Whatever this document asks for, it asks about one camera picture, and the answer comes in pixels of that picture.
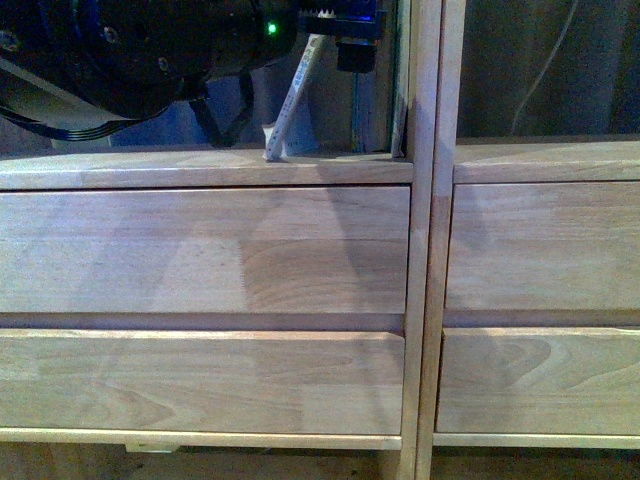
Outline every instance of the wooden cabinet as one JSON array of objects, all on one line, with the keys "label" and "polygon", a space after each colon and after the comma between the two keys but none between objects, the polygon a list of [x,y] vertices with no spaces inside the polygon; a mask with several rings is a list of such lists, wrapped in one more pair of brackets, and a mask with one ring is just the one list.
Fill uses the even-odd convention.
[{"label": "wooden cabinet", "polygon": [[639,143],[458,147],[437,444],[640,446],[633,158]]},{"label": "wooden cabinet", "polygon": [[639,379],[637,329],[446,329],[437,431],[640,436]]},{"label": "wooden cabinet", "polygon": [[14,192],[0,204],[0,312],[404,313],[408,187]]},{"label": "wooden cabinet", "polygon": [[0,440],[386,450],[412,478],[414,168],[335,157],[0,162]]},{"label": "wooden cabinet", "polygon": [[7,428],[399,435],[389,333],[0,332]]},{"label": "wooden cabinet", "polygon": [[446,308],[640,309],[640,182],[458,185]]}]

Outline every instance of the wooden drawer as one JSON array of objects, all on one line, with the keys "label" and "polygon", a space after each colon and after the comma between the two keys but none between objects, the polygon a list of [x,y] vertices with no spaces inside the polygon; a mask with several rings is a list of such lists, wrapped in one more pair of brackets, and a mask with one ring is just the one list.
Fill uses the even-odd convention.
[{"label": "wooden drawer", "polygon": [[404,312],[406,187],[5,193],[0,205],[0,312]]},{"label": "wooden drawer", "polygon": [[437,431],[640,435],[640,330],[446,329]]},{"label": "wooden drawer", "polygon": [[450,312],[632,311],[638,292],[640,183],[456,187]]},{"label": "wooden drawer", "polygon": [[2,427],[400,433],[396,335],[0,332]]}]

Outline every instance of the wood grain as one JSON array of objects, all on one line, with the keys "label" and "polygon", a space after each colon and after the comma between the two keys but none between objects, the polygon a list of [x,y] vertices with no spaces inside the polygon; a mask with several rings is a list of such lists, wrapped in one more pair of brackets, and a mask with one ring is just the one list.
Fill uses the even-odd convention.
[{"label": "wood grain", "polygon": [[438,432],[640,436],[640,331],[447,329]]},{"label": "wood grain", "polygon": [[438,447],[580,448],[640,450],[640,436],[532,433],[438,433]]},{"label": "wood grain", "polygon": [[445,310],[444,316],[444,326],[449,328],[638,325],[638,310]]},{"label": "wood grain", "polygon": [[109,149],[0,158],[0,190],[409,184],[410,163],[388,154],[317,152],[269,163],[263,150]]},{"label": "wood grain", "polygon": [[640,142],[456,147],[455,182],[535,183],[640,179]]},{"label": "wood grain", "polygon": [[391,334],[4,330],[0,352],[7,428],[400,432]]},{"label": "wood grain", "polygon": [[0,195],[1,312],[391,313],[403,187]]},{"label": "wood grain", "polygon": [[[433,432],[436,415],[440,346],[447,282],[447,261],[453,194],[453,164],[458,123],[460,69],[465,19],[465,0],[443,0],[440,32],[438,93],[435,110],[435,151],[427,263],[426,305],[421,387],[418,417],[416,479],[431,474]],[[432,101],[422,97],[421,101]]]},{"label": "wood grain", "polygon": [[[396,480],[415,479],[418,442],[418,414],[420,403],[420,375],[422,336],[424,334],[425,289],[427,279],[427,251],[429,248],[431,211],[431,187],[435,148],[436,104],[438,62],[440,53],[441,0],[401,2],[399,19],[401,22],[400,41],[410,51],[400,56],[400,67],[410,64],[409,70],[409,115],[407,147],[415,173],[411,188],[411,225],[409,247],[409,269],[407,284],[407,309],[405,317],[405,379],[402,409],[403,449],[397,462]],[[399,81],[404,81],[400,72]],[[400,84],[398,102],[406,101]],[[397,105],[401,113],[405,105]],[[390,468],[385,476],[390,477]]]},{"label": "wood grain", "polygon": [[87,444],[166,443],[197,447],[384,450],[389,452],[398,451],[402,446],[400,435],[198,433],[69,428],[0,428],[0,441]]},{"label": "wood grain", "polygon": [[402,314],[4,313],[0,328],[401,332]]},{"label": "wood grain", "polygon": [[638,310],[640,183],[456,188],[447,308]]}]

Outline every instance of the black electronic device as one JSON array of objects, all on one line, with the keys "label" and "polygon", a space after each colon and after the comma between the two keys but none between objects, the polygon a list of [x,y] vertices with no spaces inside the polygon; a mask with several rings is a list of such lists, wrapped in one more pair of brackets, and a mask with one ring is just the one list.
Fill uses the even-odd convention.
[{"label": "black electronic device", "polygon": [[[299,29],[336,37],[340,68],[364,72],[383,18],[376,0],[3,0],[0,115],[92,140],[187,100],[211,143],[230,145],[251,116],[249,72],[286,55]],[[239,77],[245,107],[222,133],[203,98],[227,76]]]}]

